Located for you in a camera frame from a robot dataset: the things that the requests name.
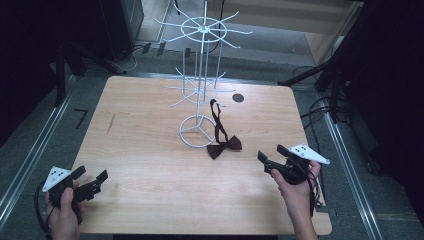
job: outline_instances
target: wire display stand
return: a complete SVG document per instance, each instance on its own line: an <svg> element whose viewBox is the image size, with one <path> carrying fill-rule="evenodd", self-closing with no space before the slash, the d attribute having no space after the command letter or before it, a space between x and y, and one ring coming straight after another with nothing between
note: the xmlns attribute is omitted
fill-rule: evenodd
<svg viewBox="0 0 424 240"><path fill-rule="evenodd" d="M187 117L180 125L179 134L181 140L189 146L201 148L206 147L207 145L215 141L214 131L212 134L208 133L206 130L209 126L215 126L215 122L209 117L200 113L200 105L209 103L210 100L214 99L218 92L234 92L233 90L218 90L216 89L216 84L219 79L221 79L225 72L219 74L220 64L221 64L221 55L222 55L222 45L225 43L232 48L240 48L240 46L235 46L225 40L228 32L234 32L239 34L251 34L252 32L242 32L237 30L228 29L224 22L234 18L238 15L239 12L221 20L216 20L214 18L207 17L207 1L204 2L204 14L202 17L189 17L183 11L181 11L175 4L175 9L186 17L187 19L182 24L173 24L165 23L155 19L156 22L171 27L179 27L181 29L181 35L164 40L165 42L173 42L179 39L183 39L183 68L180 71L176 68L178 74L182 77L182 87L169 87L164 86L170 89L181 90L182 99L175 104L171 105L177 106L178 104L189 101L193 104L196 104L196 114ZM185 60L185 41L190 40L196 42L196 61L194 66L194 76L188 76L186 74L186 60ZM219 56L218 62L216 65L215 77L208 76L208 66L209 66L209 55L210 55L210 45L217 44L219 46ZM188 140L186 134L189 133L198 133L201 135L203 140L200 143L193 143Z"/></svg>

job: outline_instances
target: brown bow tie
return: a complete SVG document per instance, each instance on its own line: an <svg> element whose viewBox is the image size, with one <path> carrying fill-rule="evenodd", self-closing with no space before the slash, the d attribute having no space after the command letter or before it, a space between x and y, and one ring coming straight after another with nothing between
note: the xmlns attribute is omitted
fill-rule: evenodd
<svg viewBox="0 0 424 240"><path fill-rule="evenodd" d="M219 118L219 115L221 113L221 109L219 108L219 104L217 103L216 106L218 108L218 116L215 114L215 112L213 111L213 104L216 102L215 99L212 99L210 102L211 105L211 110L212 110L212 116L216 122L216 126L215 126L215 139L216 142L219 145L208 145L206 148L208 150L209 155L211 156L212 159L215 160L215 158L217 158L222 151L224 151L224 149L228 148L231 150L241 150L242 146L241 146L241 142L240 140L236 137L233 136L230 140L228 140L228 135L224 130L224 126L222 126L221 120ZM224 134L225 136L225 142L220 142L219 141L219 131L221 130L221 132Z"/></svg>

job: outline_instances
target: wooden table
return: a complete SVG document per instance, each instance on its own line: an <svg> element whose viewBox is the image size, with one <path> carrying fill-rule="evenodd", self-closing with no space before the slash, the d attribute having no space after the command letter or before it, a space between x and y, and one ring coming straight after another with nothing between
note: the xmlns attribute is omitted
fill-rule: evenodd
<svg viewBox="0 0 424 240"><path fill-rule="evenodd" d="M179 137L179 126L196 113L180 80L111 77L100 98L74 168L87 169L79 181L107 169L102 192L85 204L83 233L239 234L293 233L277 184L263 172L258 150L283 161L277 144L306 143L292 90L280 86L218 83L215 97L229 137L243 150L212 160L206 148ZM234 93L244 101L233 101ZM209 104L201 113L212 118ZM326 213L315 213L319 235L331 232Z"/></svg>

